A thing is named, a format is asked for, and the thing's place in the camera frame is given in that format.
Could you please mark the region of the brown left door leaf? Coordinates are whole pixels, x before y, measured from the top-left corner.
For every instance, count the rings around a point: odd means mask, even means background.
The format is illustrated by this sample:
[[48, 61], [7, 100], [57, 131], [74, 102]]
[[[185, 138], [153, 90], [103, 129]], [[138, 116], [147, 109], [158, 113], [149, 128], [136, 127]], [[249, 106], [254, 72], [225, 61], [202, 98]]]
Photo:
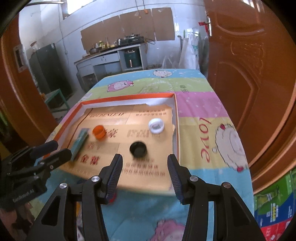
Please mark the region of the brown left door leaf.
[[14, 48], [20, 45], [19, 15], [1, 36], [1, 108], [29, 145], [43, 144], [57, 126], [28, 69], [18, 71]]

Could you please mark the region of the teal lighter box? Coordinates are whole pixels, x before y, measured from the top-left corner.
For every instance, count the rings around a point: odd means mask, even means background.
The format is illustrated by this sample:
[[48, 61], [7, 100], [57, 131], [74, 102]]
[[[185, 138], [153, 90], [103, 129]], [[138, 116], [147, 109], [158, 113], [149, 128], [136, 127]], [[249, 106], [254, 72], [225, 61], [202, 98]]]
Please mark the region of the teal lighter box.
[[71, 154], [72, 154], [70, 161], [74, 161], [74, 159], [77, 156], [82, 145], [84, 144], [84, 142], [88, 138], [88, 136], [89, 136], [88, 131], [89, 131], [88, 128], [82, 128], [81, 131], [79, 132], [78, 137], [76, 138], [76, 140], [74, 141], [74, 143], [70, 149]]

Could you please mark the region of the green metal stool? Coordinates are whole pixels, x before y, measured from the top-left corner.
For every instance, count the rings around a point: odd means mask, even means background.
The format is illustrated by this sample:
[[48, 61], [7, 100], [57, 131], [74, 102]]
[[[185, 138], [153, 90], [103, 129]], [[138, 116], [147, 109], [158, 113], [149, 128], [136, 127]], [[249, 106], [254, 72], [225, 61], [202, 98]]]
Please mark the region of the green metal stool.
[[[50, 107], [51, 105], [50, 102], [55, 101], [56, 103], [58, 103], [59, 100], [61, 101], [61, 104], [59, 105], [58, 108]], [[44, 102], [51, 113], [60, 113], [65, 111], [68, 112], [70, 110], [70, 106], [60, 89], [54, 90], [46, 94]]]

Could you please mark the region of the orange bottle cap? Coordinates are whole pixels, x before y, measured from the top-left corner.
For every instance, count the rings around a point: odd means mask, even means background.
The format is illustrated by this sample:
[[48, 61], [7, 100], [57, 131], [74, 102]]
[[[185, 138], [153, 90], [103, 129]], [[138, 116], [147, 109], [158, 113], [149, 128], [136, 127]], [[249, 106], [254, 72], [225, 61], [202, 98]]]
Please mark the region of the orange bottle cap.
[[102, 125], [95, 126], [94, 129], [92, 130], [92, 133], [95, 136], [95, 138], [99, 141], [103, 140], [106, 136], [106, 130]]

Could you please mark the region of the colourful cartoon bedsheet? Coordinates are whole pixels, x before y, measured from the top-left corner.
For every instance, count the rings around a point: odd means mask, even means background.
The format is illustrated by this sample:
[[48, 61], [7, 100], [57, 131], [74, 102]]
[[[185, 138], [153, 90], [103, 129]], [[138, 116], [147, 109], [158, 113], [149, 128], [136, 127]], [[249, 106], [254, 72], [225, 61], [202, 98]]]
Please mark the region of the colourful cartoon bedsheet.
[[31, 201], [38, 215], [60, 183], [98, 175], [115, 154], [123, 158], [116, 197], [102, 206], [110, 240], [181, 240], [188, 206], [174, 193], [167, 158], [192, 175], [229, 182], [254, 210], [250, 170], [241, 139], [221, 100], [198, 70], [156, 69], [100, 80], [49, 136], [70, 149], [81, 130], [88, 138], [52, 172], [47, 192]]

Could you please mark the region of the dark green cabinet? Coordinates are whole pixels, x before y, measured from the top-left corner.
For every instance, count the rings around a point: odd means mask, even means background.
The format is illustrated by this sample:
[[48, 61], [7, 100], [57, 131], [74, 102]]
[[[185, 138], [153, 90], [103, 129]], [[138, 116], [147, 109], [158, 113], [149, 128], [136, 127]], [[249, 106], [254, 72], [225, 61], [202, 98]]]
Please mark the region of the dark green cabinet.
[[66, 99], [73, 95], [55, 44], [44, 46], [35, 51], [29, 59], [29, 64], [42, 93], [48, 94], [60, 89]]

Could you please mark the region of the black bottle cap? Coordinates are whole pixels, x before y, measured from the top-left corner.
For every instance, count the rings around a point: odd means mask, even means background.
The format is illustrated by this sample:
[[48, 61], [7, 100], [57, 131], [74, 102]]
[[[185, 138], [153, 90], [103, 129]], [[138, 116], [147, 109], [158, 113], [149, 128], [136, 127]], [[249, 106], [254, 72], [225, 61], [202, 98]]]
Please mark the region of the black bottle cap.
[[143, 158], [147, 154], [147, 146], [141, 141], [133, 142], [129, 151], [135, 158]]

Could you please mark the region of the white kitchen counter cabinet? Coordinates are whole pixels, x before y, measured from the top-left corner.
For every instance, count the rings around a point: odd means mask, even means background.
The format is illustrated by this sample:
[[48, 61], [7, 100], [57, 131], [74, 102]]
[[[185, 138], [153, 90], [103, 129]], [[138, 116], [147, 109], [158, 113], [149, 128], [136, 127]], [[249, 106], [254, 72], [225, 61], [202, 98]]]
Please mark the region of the white kitchen counter cabinet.
[[[131, 49], [139, 49], [142, 63], [139, 67], [126, 67], [124, 53]], [[74, 64], [77, 68], [76, 76], [80, 86], [85, 92], [88, 92], [104, 77], [147, 69], [147, 44], [135, 44], [93, 54]]]

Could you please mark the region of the orange rimmed cardboard tray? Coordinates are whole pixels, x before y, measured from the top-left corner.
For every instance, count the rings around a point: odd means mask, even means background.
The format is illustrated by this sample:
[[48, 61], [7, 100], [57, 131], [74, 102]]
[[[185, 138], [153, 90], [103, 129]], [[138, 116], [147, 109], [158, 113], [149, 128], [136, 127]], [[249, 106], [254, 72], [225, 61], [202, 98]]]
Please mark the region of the orange rimmed cardboard tray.
[[[165, 124], [158, 135], [149, 130], [148, 123], [153, 118], [160, 118]], [[100, 141], [92, 133], [97, 125], [106, 130], [105, 138]], [[180, 154], [175, 94], [136, 94], [79, 102], [51, 133], [49, 140], [57, 141], [60, 149], [70, 149], [82, 128], [89, 129], [89, 136], [74, 161], [63, 164], [61, 170], [88, 179], [109, 165], [115, 154], [121, 154], [123, 168], [119, 188], [172, 195], [167, 157]], [[130, 145], [137, 141], [147, 146], [143, 158], [135, 158], [130, 153]]]

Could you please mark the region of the white bottle cap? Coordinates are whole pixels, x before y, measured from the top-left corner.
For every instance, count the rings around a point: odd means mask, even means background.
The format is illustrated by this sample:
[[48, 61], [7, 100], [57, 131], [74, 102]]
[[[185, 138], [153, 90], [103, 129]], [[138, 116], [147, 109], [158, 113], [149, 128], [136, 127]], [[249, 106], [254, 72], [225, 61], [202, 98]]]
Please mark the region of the white bottle cap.
[[148, 123], [149, 130], [152, 134], [158, 135], [164, 130], [164, 121], [160, 118], [153, 118]]

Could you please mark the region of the dark green air fryer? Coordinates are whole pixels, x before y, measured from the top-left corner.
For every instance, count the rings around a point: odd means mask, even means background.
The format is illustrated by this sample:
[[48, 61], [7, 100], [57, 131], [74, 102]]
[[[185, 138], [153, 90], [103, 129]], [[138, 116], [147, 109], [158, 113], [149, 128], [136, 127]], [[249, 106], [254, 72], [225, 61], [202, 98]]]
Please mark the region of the dark green air fryer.
[[139, 67], [141, 63], [139, 49], [127, 50], [124, 53], [127, 68]]

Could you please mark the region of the black gas stove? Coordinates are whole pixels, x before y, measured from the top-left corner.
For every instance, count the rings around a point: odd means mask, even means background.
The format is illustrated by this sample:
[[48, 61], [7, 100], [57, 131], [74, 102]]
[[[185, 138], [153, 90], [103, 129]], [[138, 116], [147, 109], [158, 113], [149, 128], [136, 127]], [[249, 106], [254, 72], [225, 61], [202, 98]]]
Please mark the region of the black gas stove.
[[130, 35], [125, 36], [124, 38], [120, 39], [119, 45], [121, 47], [134, 45], [134, 44], [141, 44], [144, 42], [144, 37], [136, 34], [136, 35]]

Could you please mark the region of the white plastic sack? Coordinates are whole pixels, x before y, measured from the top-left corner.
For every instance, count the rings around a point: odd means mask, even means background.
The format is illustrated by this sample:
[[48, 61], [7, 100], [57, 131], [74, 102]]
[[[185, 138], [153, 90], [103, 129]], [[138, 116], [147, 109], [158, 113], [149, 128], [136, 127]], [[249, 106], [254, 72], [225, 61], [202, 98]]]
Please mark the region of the white plastic sack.
[[195, 33], [191, 33], [188, 38], [183, 39], [179, 69], [200, 70], [198, 41], [198, 35]]

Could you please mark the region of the brown wooden door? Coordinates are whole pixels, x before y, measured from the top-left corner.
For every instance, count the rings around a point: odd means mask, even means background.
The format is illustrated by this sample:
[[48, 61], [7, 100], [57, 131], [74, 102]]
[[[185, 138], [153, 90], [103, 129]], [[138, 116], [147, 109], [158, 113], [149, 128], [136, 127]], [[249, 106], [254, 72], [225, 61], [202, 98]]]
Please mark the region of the brown wooden door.
[[205, 9], [208, 81], [260, 192], [295, 167], [295, 42], [267, 1], [205, 1]]

